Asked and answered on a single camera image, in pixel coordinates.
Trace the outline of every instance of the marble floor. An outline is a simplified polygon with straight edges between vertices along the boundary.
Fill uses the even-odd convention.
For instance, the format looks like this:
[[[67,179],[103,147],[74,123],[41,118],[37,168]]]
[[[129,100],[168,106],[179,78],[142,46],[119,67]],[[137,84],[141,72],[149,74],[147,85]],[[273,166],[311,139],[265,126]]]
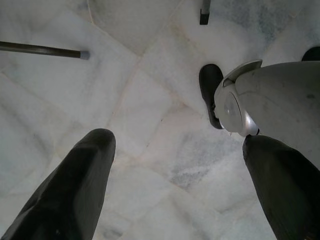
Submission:
[[[243,139],[209,124],[200,68],[299,61],[316,0],[0,0],[0,41],[90,60],[0,52],[0,235],[73,145],[108,128],[116,158],[95,240],[272,240]]]

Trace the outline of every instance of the black shoe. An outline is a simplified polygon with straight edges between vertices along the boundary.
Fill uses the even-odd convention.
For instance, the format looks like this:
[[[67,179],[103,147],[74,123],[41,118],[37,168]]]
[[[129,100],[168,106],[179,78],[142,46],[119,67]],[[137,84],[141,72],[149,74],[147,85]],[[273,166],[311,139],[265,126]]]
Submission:
[[[215,115],[215,92],[224,78],[220,68],[215,64],[208,64],[201,68],[199,73],[199,84],[202,98],[205,101],[209,113],[209,119],[212,126],[216,129],[223,129],[218,118]]]
[[[320,46],[310,48],[304,54],[302,62],[304,61],[320,61]]]

